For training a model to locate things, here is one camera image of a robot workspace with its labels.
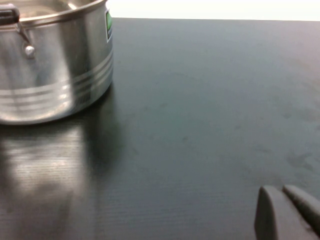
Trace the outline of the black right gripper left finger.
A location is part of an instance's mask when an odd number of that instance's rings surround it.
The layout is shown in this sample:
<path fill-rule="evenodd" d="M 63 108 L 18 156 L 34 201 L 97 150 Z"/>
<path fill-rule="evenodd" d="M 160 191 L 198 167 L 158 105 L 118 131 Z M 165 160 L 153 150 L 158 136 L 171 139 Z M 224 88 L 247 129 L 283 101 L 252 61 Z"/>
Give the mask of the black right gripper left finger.
<path fill-rule="evenodd" d="M 291 200 L 271 185 L 260 187 L 254 231 L 257 240 L 318 240 L 312 227 L 300 215 Z"/>

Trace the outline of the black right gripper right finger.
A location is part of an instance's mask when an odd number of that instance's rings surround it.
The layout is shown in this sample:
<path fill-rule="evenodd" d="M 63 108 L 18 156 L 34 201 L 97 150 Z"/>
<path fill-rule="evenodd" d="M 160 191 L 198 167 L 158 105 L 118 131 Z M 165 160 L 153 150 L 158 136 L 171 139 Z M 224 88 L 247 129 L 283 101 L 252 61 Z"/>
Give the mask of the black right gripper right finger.
<path fill-rule="evenodd" d="M 320 201 L 295 185 L 284 185 L 284 194 L 290 199 L 303 219 L 316 234 L 320 233 Z"/>

